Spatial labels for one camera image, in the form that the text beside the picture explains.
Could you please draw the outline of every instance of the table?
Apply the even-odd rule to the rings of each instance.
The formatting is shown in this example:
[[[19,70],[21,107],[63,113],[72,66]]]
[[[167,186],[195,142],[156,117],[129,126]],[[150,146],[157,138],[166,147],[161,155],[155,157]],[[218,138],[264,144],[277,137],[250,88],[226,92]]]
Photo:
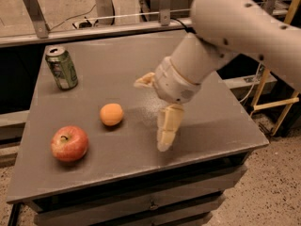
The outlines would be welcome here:
[[[66,43],[79,78],[68,91],[58,89],[42,61],[7,202],[29,205],[38,225],[192,225],[208,218],[223,190],[246,172],[250,152],[268,140],[212,73],[184,105],[172,148],[157,150],[157,112],[166,103],[133,83],[153,72],[184,35]],[[112,130],[99,119],[108,103],[124,109]],[[71,124],[87,132],[89,149],[80,161],[64,164],[52,157],[50,141]]]

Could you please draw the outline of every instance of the soda can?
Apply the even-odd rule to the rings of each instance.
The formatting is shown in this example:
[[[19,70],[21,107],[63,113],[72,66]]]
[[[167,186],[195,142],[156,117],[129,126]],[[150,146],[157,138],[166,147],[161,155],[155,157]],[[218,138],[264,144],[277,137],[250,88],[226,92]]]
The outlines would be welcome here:
[[[63,46],[50,47],[45,55],[45,60],[60,89],[76,87],[78,80],[74,64],[70,54]]]

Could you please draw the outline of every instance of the drawer knob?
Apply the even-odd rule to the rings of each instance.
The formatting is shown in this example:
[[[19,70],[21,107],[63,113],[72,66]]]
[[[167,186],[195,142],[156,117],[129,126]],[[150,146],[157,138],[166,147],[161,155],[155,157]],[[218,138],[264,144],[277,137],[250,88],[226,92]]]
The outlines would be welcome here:
[[[159,205],[156,204],[153,200],[150,201],[150,210],[153,211],[153,210],[157,210],[159,208]]]

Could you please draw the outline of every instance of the apple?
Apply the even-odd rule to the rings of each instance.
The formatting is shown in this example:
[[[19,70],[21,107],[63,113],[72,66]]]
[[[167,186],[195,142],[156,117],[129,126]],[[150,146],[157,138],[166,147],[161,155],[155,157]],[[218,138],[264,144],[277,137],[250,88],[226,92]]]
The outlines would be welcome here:
[[[53,156],[63,162],[82,158],[87,152],[87,147],[86,132],[74,125],[60,128],[51,140]]]

